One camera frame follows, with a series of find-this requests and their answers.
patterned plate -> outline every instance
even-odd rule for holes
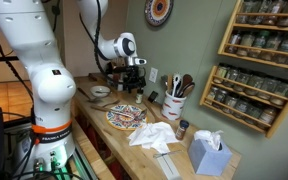
[[[142,109],[132,106],[132,105],[117,105],[111,109],[121,111],[125,114],[130,114],[133,116],[138,116],[142,112]],[[120,130],[135,130],[137,127],[141,126],[142,123],[147,122],[147,117],[145,119],[133,119],[123,115],[115,114],[111,111],[106,113],[107,122],[116,129]]]
[[[145,17],[152,26],[163,24],[172,12],[173,0],[146,0]]]

wooden cabinet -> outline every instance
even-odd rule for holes
[[[203,106],[206,106],[206,107],[208,107],[208,108],[211,108],[211,109],[213,109],[213,110],[215,110],[215,111],[217,111],[217,112],[219,112],[219,113],[221,113],[221,114],[223,114],[223,115],[225,115],[225,116],[227,116],[227,117],[229,117],[229,118],[231,118],[231,119],[233,119],[233,120],[235,120],[235,121],[238,121],[238,122],[240,122],[240,123],[248,126],[249,128],[252,128],[252,129],[254,129],[254,130],[256,130],[256,131],[258,131],[258,132],[260,132],[260,133],[264,133],[267,138],[270,138],[270,137],[274,134],[274,132],[277,130],[277,128],[279,127],[279,125],[282,123],[282,121],[285,119],[285,117],[286,117],[286,115],[287,115],[287,113],[288,113],[288,98],[283,97],[283,96],[279,96],[279,95],[276,95],[276,94],[273,94],[273,93],[270,93],[270,92],[267,92],[267,91],[263,91],[263,90],[261,90],[261,89],[256,89],[256,88],[253,88],[253,87],[251,87],[251,86],[247,86],[247,85],[245,85],[245,84],[238,83],[238,82],[236,82],[236,81],[231,81],[231,80],[229,80],[229,79],[221,78],[221,77],[219,77],[219,76],[216,76],[216,71],[217,71],[217,66],[214,66],[214,67],[212,68],[212,71],[211,71],[211,73],[210,73],[210,75],[209,75],[209,78],[208,78],[208,81],[207,81],[207,83],[206,83],[206,86],[205,86],[205,89],[204,89],[202,98],[201,98],[201,100],[200,100],[200,105],[203,105]],[[275,97],[277,97],[277,98],[279,98],[279,99],[283,99],[283,100],[286,101],[286,103],[285,103],[283,106],[277,106],[277,105],[272,104],[270,101],[264,100],[264,99],[261,99],[261,98],[258,98],[257,96],[248,96],[248,95],[245,94],[244,92],[236,92],[236,91],[233,90],[233,88],[226,87],[226,86],[224,86],[223,84],[214,83],[214,82],[213,82],[213,79],[214,79],[214,78],[222,79],[222,80],[225,80],[225,81],[229,81],[229,82],[232,82],[233,84],[238,84],[238,85],[240,85],[240,86],[247,87],[247,88],[250,88],[250,89],[256,89],[256,90],[259,91],[259,92],[268,94],[268,95],[270,95],[270,96],[275,96]],[[265,122],[263,122],[263,121],[261,121],[261,120],[259,120],[259,119],[255,119],[255,118],[253,118],[252,116],[249,116],[249,115],[247,115],[247,114],[245,114],[245,113],[241,113],[241,112],[237,111],[236,109],[234,109],[234,108],[232,108],[232,107],[230,107],[230,106],[226,106],[225,104],[219,103],[218,101],[215,101],[215,100],[213,100],[213,99],[207,98],[208,93],[209,93],[209,91],[210,91],[210,88],[211,88],[212,86],[216,86],[216,87],[221,88],[221,89],[224,89],[224,90],[226,90],[226,91],[234,92],[234,93],[236,93],[236,94],[239,94],[240,96],[246,96],[246,97],[248,97],[248,98],[250,98],[250,99],[252,99],[252,100],[254,100],[254,101],[259,101],[259,102],[261,102],[261,103],[263,103],[263,104],[266,104],[266,105],[269,105],[269,106],[273,106],[273,107],[275,107],[275,108],[278,109],[279,113],[277,114],[277,116],[276,116],[276,118],[275,118],[275,120],[273,121],[272,124],[267,124],[267,123],[265,123]],[[216,107],[213,107],[212,105],[209,105],[209,104],[206,103],[205,101],[208,101],[208,102],[211,101],[212,103],[219,104],[220,106],[225,107],[225,108],[228,108],[228,109],[230,109],[230,110],[233,111],[233,112],[240,113],[240,114],[242,114],[243,116],[252,119],[252,120],[255,121],[257,124],[259,124],[259,125],[261,125],[261,126],[263,126],[263,127],[265,127],[265,128],[259,128],[259,127],[256,126],[256,125],[252,125],[252,124],[249,124],[249,123],[245,122],[243,119],[236,118],[236,117],[233,116],[232,114],[224,113],[221,109],[218,109],[218,108],[216,108]]]
[[[230,56],[230,57],[234,57],[234,58],[239,58],[242,60],[247,60],[247,61],[253,61],[253,62],[257,62],[257,63],[262,63],[262,64],[267,64],[267,65],[271,65],[271,66],[277,66],[277,67],[281,67],[281,68],[286,68],[288,69],[288,65],[287,64],[278,64],[272,61],[265,61],[262,59],[257,59],[257,58],[251,58],[248,56],[238,56],[236,54],[231,54],[231,53],[227,53],[225,52],[226,47],[228,46],[233,46],[233,47],[237,47],[237,48],[246,48],[248,50],[250,49],[255,49],[255,50],[261,50],[263,52],[271,52],[274,54],[283,54],[283,55],[288,55],[288,53],[286,52],[282,52],[282,51],[273,51],[273,50],[268,50],[268,49],[264,49],[264,48],[254,48],[254,47],[249,47],[249,46],[242,46],[242,45],[234,45],[234,44],[229,44],[229,40],[230,37],[232,35],[232,32],[234,30],[241,30],[241,31],[260,31],[260,30],[268,30],[268,31],[279,31],[279,32],[283,32],[283,33],[288,33],[288,27],[278,27],[278,26],[268,26],[268,25],[251,25],[251,24],[238,24],[236,23],[236,18],[238,16],[241,15],[247,15],[247,16],[278,16],[278,17],[282,17],[282,16],[288,16],[288,14],[269,14],[269,13],[239,13],[240,9],[242,7],[243,4],[243,0],[237,0],[237,3],[235,5],[234,11],[232,13],[231,19],[229,21],[229,24],[227,26],[226,32],[224,34],[222,43],[220,45],[220,48],[218,50],[218,54],[221,55],[225,55],[225,56]]]

green wall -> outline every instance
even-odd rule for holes
[[[158,69],[158,80],[165,74],[191,74],[196,87],[189,96],[182,116],[210,131],[223,130],[222,138],[241,153],[234,179],[288,179],[288,115],[272,138],[267,139],[238,122],[199,106],[199,100],[212,66],[219,62],[247,67],[288,78],[288,70],[220,56],[218,47],[233,11],[235,0],[175,1],[168,21],[152,27],[144,17],[145,1],[129,1],[127,31],[134,33],[141,58]],[[147,80],[145,94],[157,91],[163,102],[166,87]]]

utensil holder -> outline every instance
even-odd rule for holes
[[[169,120],[176,120],[181,116],[186,97],[177,98],[165,92],[165,99],[162,107],[162,115]]]

blue tissue box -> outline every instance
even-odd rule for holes
[[[221,140],[222,149],[213,149],[206,140],[194,140],[188,150],[196,174],[220,176],[229,163],[232,152]]]

